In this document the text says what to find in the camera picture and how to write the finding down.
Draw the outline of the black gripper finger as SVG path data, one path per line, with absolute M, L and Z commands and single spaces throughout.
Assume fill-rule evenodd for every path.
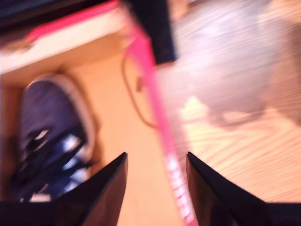
M 48 226 L 116 226 L 127 185 L 122 153 L 90 179 L 59 197 Z
M 186 156 L 189 193 L 200 226 L 265 226 L 265 203 L 193 153 Z

